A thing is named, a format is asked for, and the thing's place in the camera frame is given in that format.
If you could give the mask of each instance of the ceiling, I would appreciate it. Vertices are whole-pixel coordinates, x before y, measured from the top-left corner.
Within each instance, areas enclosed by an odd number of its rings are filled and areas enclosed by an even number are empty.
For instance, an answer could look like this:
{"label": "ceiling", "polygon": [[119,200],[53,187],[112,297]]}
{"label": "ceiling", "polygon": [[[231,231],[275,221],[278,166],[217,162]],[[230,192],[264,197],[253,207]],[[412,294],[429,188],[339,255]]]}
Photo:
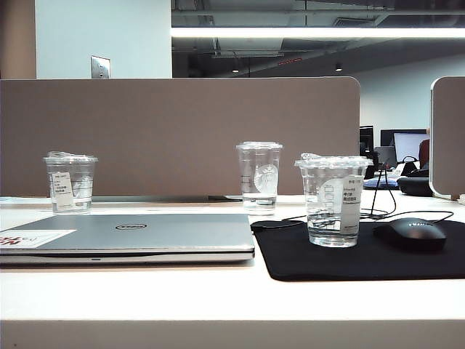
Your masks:
{"label": "ceiling", "polygon": [[[387,9],[394,14],[384,14]],[[463,27],[464,9],[464,0],[171,0],[171,24],[173,27]],[[174,77],[327,76],[338,74],[334,71],[336,63],[343,64],[347,75],[465,53],[465,41],[458,39],[173,38],[171,45]]]}

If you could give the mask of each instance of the black mouse pad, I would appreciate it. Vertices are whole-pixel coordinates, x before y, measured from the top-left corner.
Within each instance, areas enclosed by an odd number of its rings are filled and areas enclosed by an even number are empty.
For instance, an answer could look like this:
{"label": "black mouse pad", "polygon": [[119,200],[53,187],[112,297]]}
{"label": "black mouse pad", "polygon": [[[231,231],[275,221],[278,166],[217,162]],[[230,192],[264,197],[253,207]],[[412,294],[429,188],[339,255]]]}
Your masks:
{"label": "black mouse pad", "polygon": [[[266,226],[291,221],[264,221]],[[361,222],[357,245],[321,247],[309,242],[307,224],[254,234],[270,276],[281,281],[418,280],[465,278],[465,224],[437,223],[447,235],[438,252],[409,252],[373,236],[385,222]]]}

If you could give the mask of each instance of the dell logo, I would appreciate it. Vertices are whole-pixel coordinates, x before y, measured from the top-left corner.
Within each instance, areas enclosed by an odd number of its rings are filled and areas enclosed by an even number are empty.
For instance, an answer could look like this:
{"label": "dell logo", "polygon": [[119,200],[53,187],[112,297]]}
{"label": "dell logo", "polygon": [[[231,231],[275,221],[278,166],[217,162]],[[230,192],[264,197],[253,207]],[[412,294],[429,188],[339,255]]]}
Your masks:
{"label": "dell logo", "polygon": [[119,230],[130,230],[130,229],[143,229],[147,227],[146,224],[121,224],[116,227]]}

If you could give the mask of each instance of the computer mouse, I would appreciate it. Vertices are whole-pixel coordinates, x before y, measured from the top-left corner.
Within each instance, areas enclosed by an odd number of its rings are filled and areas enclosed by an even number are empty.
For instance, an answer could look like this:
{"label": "computer mouse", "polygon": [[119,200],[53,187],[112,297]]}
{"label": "computer mouse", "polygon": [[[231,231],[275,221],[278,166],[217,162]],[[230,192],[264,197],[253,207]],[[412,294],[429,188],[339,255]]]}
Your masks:
{"label": "computer mouse", "polygon": [[408,251],[440,251],[446,236],[438,225],[420,218],[400,218],[373,229],[375,237]]}

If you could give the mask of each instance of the clear plastic cup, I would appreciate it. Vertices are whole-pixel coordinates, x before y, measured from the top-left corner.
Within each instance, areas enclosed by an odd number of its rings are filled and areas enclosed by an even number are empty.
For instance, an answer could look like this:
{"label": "clear plastic cup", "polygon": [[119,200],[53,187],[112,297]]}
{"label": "clear plastic cup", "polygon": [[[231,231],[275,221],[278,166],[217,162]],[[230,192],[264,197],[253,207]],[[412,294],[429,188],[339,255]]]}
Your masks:
{"label": "clear plastic cup", "polygon": [[236,148],[244,209],[249,214],[273,214],[283,145],[276,142],[243,142]]}
{"label": "clear plastic cup", "polygon": [[94,156],[51,151],[44,158],[54,214],[86,214],[92,203]]}
{"label": "clear plastic cup", "polygon": [[302,154],[310,242],[327,247],[357,244],[363,178],[373,162],[364,156]]}

